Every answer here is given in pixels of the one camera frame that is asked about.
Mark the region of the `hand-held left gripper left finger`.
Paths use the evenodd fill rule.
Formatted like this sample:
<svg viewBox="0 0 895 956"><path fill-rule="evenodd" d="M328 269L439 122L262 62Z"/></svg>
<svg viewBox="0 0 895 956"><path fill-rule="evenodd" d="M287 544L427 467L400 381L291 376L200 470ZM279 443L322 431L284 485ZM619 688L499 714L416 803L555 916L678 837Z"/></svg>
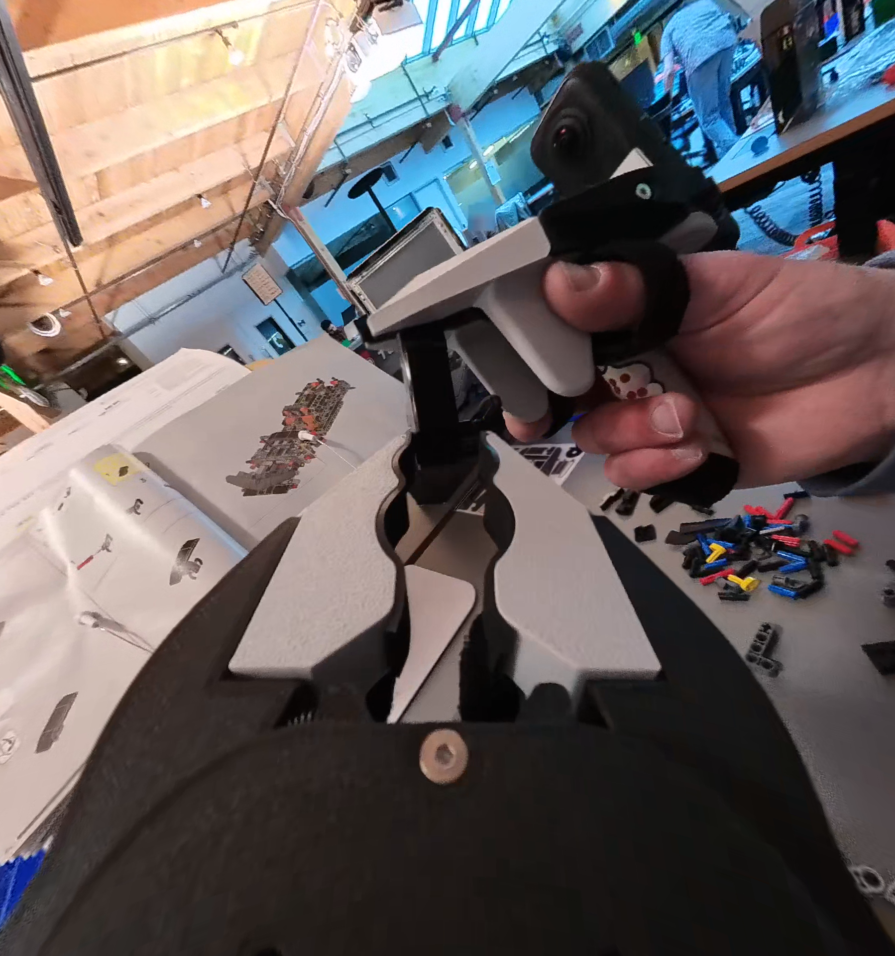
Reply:
<svg viewBox="0 0 895 956"><path fill-rule="evenodd" d="M393 701L410 643L397 547L409 528L411 440L395 437L301 512L229 660L232 675Z"/></svg>

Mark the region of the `dark grey lego connector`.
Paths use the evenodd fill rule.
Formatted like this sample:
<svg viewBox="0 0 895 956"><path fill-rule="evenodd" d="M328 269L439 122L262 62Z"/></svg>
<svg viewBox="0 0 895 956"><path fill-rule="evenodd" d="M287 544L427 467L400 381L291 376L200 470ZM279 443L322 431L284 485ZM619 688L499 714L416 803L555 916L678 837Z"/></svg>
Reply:
<svg viewBox="0 0 895 956"><path fill-rule="evenodd" d="M779 637L780 629L776 624L762 622L744 654L745 661L764 675L778 676L783 670L783 664L774 654Z"/></svg>

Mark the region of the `person's right hand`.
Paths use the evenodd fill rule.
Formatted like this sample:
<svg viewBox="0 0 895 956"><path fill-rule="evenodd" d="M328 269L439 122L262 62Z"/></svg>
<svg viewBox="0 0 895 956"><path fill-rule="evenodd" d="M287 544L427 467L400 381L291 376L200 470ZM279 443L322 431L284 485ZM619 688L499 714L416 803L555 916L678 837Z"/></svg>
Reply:
<svg viewBox="0 0 895 956"><path fill-rule="evenodd" d="M895 272L740 252L684 258L685 323L712 389L704 403L740 466L738 484L796 482L878 457L895 438ZM691 395L580 400L573 441L604 455L613 484L646 491L708 455Z"/></svg>

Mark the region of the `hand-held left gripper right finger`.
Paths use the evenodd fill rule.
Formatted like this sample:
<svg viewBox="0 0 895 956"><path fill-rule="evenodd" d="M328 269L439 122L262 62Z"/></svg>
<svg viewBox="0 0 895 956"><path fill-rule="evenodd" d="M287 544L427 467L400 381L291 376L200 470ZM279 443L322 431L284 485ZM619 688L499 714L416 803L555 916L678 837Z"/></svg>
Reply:
<svg viewBox="0 0 895 956"><path fill-rule="evenodd" d="M491 432L478 477L494 555L463 649L463 706L519 707L553 686L577 707L591 683L654 682L661 662L588 508Z"/></svg>

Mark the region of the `lego instruction booklet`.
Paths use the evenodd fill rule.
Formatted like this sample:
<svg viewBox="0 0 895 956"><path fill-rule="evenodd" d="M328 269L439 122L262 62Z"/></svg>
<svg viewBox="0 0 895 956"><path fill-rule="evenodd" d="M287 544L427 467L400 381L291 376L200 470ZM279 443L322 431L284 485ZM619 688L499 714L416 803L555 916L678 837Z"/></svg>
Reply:
<svg viewBox="0 0 895 956"><path fill-rule="evenodd" d="M254 371L184 350L0 462L1 863L181 619L408 426L405 387L328 341Z"/></svg>

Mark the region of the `wooden desk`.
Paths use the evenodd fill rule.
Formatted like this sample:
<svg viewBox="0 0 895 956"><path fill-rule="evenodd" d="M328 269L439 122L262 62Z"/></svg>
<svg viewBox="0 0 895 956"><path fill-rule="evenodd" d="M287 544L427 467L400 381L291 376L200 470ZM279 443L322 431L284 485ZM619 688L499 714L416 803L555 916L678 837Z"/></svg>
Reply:
<svg viewBox="0 0 895 956"><path fill-rule="evenodd" d="M755 156L752 133L709 172L727 206L744 209L785 182L832 163L839 254L874 255L877 223L895 222L895 87L875 85L817 110L767 138Z"/></svg>

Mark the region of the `pile of small lego parts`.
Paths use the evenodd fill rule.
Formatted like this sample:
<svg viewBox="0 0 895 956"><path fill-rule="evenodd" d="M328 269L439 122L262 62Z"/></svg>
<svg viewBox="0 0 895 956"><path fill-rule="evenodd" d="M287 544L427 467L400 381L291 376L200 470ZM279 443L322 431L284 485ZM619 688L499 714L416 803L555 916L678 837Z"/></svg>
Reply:
<svg viewBox="0 0 895 956"><path fill-rule="evenodd" d="M723 605L767 595L803 603L864 556L861 537L841 519L821 517L797 485L712 506L618 488L600 497L594 515L609 520L660 580Z"/></svg>

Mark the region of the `black cardboard box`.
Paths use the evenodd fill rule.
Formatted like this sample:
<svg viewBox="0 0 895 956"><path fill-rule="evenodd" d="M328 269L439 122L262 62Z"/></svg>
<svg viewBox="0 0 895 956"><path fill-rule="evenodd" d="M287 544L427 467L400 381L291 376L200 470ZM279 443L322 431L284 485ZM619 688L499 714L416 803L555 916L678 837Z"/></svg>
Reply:
<svg viewBox="0 0 895 956"><path fill-rule="evenodd" d="M820 103L824 34L812 1L773 1L760 14L761 47L776 134L808 119Z"/></svg>

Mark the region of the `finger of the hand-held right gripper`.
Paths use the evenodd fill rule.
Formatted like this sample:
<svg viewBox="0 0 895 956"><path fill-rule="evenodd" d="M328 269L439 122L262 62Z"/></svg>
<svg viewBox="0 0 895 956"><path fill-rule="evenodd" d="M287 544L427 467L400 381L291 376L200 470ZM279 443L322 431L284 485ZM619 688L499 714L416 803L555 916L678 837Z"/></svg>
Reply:
<svg viewBox="0 0 895 956"><path fill-rule="evenodd" d="M552 245L540 226L517 226L430 269L367 319L370 339L418 327L452 329L461 313L483 313L548 393L576 398L596 378L592 341L548 307L542 280Z"/></svg>
<svg viewBox="0 0 895 956"><path fill-rule="evenodd" d="M449 332L454 350L503 411L520 421L540 421L549 411L548 390L501 330L483 313L461 313Z"/></svg>

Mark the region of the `black pole with round top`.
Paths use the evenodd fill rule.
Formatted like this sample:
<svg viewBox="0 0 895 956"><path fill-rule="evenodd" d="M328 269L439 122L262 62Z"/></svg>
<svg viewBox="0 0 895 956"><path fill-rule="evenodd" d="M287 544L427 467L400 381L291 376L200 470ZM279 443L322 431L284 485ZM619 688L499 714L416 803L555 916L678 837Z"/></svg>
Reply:
<svg viewBox="0 0 895 956"><path fill-rule="evenodd" d="M379 185L382 181L387 180L386 171L388 168L388 163L382 166L378 166L368 173L362 175L357 182L355 182L349 189L347 193L347 198L349 200L357 200L365 195L367 195L375 209L377 209L379 215L382 217L382 221L389 228L390 233L394 235L398 231L398 227L395 225L394 221L391 219L390 215L386 211L384 204L378 198L375 187Z"/></svg>

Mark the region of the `sticker sheet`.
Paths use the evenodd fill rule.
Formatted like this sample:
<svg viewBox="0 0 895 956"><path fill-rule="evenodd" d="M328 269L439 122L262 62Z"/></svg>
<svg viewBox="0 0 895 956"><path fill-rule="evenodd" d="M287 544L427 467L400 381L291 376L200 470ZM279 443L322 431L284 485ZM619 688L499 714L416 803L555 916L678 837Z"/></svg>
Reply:
<svg viewBox="0 0 895 956"><path fill-rule="evenodd" d="M517 445L514 449L558 485L567 481L584 457L579 447L573 444L542 442Z"/></svg>

